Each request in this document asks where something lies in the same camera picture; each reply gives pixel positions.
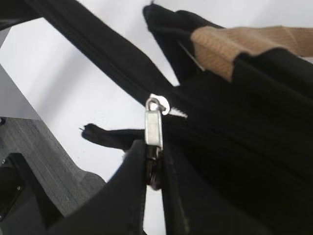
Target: metal zipper slider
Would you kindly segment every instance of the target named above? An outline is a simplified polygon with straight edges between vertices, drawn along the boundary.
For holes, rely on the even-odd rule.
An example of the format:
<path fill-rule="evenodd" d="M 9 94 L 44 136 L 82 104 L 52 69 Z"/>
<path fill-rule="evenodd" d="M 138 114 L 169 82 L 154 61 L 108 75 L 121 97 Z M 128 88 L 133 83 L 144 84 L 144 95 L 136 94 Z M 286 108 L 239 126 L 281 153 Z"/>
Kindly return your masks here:
<path fill-rule="evenodd" d="M 161 187 L 159 171 L 163 153 L 162 115 L 170 112 L 166 98 L 151 94 L 146 102 L 145 142 L 147 145 L 147 184 L 154 190 Z"/>

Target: white surface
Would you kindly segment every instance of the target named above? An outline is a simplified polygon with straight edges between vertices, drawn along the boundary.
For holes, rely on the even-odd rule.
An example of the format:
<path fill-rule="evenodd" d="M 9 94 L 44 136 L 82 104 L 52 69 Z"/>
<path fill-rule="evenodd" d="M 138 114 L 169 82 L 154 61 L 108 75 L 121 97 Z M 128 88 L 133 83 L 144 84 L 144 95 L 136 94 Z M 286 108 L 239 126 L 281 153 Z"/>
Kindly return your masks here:
<path fill-rule="evenodd" d="M 175 76 L 142 17 L 148 0 L 81 0 L 106 24 L 144 51 L 173 83 Z M 311 0 L 158 0 L 171 10 L 195 12 L 216 24 L 313 26 Z M 91 144 L 80 127 L 143 128 L 144 109 L 117 87 L 45 20 L 11 29 L 0 63 L 75 163 L 106 181 L 122 152 Z M 165 234 L 160 194 L 148 191 L 145 231 Z"/>

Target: tan strap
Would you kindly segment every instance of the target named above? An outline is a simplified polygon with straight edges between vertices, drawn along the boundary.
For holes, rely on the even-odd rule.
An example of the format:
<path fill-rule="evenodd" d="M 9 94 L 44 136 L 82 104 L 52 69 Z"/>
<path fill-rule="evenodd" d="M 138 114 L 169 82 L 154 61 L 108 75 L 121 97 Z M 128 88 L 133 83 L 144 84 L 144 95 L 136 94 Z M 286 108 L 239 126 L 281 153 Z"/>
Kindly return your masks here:
<path fill-rule="evenodd" d="M 312 39 L 313 28 L 283 26 L 231 29 L 206 26 L 191 35 L 199 64 L 229 82 L 233 61 L 239 54 L 257 56 L 273 48 L 284 48 L 295 55 L 309 57 L 313 56 Z"/>

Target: black fabric bag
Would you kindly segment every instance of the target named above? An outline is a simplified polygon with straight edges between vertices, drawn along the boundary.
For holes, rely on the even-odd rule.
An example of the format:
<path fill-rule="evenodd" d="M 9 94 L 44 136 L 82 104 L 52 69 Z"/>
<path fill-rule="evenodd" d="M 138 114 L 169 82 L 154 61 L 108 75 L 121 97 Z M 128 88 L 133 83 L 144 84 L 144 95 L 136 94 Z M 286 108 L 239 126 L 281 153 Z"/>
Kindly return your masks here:
<path fill-rule="evenodd" d="M 97 196 L 47 234 L 141 234 L 150 167 L 161 182 L 167 234 L 313 232 L 313 65 L 297 57 L 313 54 L 311 29 L 224 29 L 147 6 L 148 28 L 180 82 L 173 87 L 75 0 L 24 2 L 139 103 L 157 94 L 183 114 L 162 117 L 156 161 L 143 130 L 87 125 L 84 138 L 128 155 Z"/>

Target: gray carpet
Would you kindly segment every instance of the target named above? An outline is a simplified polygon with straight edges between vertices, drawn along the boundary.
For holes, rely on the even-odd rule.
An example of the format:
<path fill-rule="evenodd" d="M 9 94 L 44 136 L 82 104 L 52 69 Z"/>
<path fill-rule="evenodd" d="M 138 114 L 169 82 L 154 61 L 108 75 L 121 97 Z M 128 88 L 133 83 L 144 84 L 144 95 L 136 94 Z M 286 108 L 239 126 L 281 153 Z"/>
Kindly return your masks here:
<path fill-rule="evenodd" d="M 104 185 L 98 175 L 79 169 L 41 120 L 8 118 L 0 126 L 0 160 L 22 153 L 49 198 L 68 215 Z"/>

